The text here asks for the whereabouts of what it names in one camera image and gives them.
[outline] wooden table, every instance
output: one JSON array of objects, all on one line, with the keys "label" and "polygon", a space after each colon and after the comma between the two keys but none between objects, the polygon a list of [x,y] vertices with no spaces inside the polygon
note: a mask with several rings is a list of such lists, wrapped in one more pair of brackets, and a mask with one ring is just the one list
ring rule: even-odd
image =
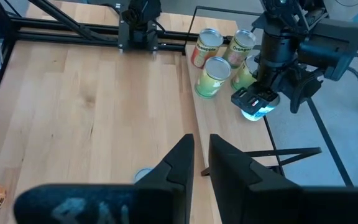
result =
[{"label": "wooden table", "polygon": [[[108,7],[53,2],[78,22],[117,25]],[[30,5],[27,16],[52,19]],[[162,14],[186,32],[191,16]],[[231,35],[234,21],[198,17]],[[195,137],[192,223],[220,223],[204,168],[186,58],[178,52],[18,41],[0,86],[0,184],[8,198],[0,223],[15,223],[14,199],[44,183],[131,183],[186,133]]]}]

